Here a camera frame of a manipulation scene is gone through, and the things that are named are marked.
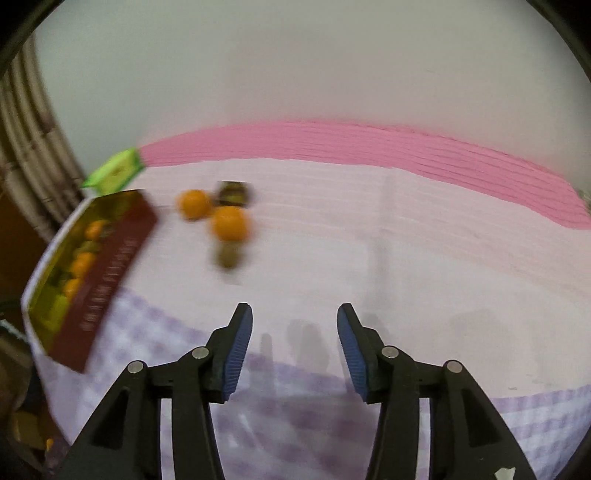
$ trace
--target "purple checkered pattern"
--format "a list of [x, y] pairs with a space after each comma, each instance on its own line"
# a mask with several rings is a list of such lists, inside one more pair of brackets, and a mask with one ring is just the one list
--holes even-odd
[[[220, 319], [220, 325], [227, 320]], [[204, 344], [209, 333], [186, 327], [122, 288], [84, 375], [48, 359], [36, 338], [32, 344], [52, 412], [72, 441], [127, 363], [175, 361]], [[494, 403], [540, 480], [554, 478], [591, 423], [591, 385]], [[212, 416], [229, 480], [358, 480], [365, 477], [378, 408], [365, 405], [341, 378], [249, 353], [236, 393], [224, 406], [213, 406]], [[428, 437], [428, 408], [423, 402], [420, 479], [427, 478]], [[162, 451], [163, 478], [172, 479], [168, 402], [163, 404]]]

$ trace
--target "blue gripper pad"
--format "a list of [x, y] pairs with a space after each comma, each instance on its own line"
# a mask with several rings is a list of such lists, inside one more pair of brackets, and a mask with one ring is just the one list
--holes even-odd
[[234, 342], [223, 366], [223, 385], [222, 394], [226, 401], [236, 391], [238, 379], [240, 378], [240, 371], [246, 357], [246, 349], [248, 342], [251, 339], [252, 333], [252, 308], [247, 304], [240, 304], [238, 308], [244, 305], [242, 317], [240, 318], [240, 326], [236, 331]]
[[363, 401], [368, 399], [368, 368], [363, 358], [361, 349], [359, 348], [359, 342], [355, 333], [353, 332], [350, 320], [359, 323], [357, 315], [353, 311], [355, 318], [349, 318], [353, 311], [353, 307], [350, 304], [343, 304], [339, 307], [339, 311], [336, 316], [336, 325], [339, 332], [340, 344], [343, 347], [343, 353], [345, 354], [345, 360], [347, 360], [347, 367], [349, 368], [349, 375], [355, 391], [361, 395]]

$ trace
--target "green package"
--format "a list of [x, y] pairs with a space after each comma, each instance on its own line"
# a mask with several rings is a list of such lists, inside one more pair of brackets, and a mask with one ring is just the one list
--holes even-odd
[[135, 148], [129, 148], [113, 155], [105, 164], [95, 170], [82, 184], [93, 189], [97, 195], [109, 195], [122, 190], [139, 172], [144, 163]]

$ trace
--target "table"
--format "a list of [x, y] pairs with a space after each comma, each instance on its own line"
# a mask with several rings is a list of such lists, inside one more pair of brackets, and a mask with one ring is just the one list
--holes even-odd
[[[247, 301], [245, 369], [230, 402], [213, 410], [227, 478], [363, 478], [377, 410], [347, 378], [336, 310], [348, 301], [416, 360], [461, 360], [540, 479], [566, 463], [591, 423], [591, 368], [581, 367], [590, 364], [591, 218], [559, 176], [448, 138], [347, 124], [198, 131], [141, 154], [149, 168], [129, 187], [146, 190], [160, 222], [87, 373], [54, 364], [32, 339], [70, 440], [129, 361], [178, 358]], [[248, 262], [230, 275], [212, 263], [206, 223], [185, 223], [174, 209], [182, 190], [219, 180], [255, 192]]]

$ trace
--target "pink stripe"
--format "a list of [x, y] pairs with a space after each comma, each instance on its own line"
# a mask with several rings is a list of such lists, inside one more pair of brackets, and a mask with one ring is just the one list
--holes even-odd
[[521, 158], [405, 128], [280, 122], [212, 128], [146, 145], [149, 166], [228, 158], [298, 159], [408, 170], [526, 206], [570, 228], [591, 217], [565, 179]]

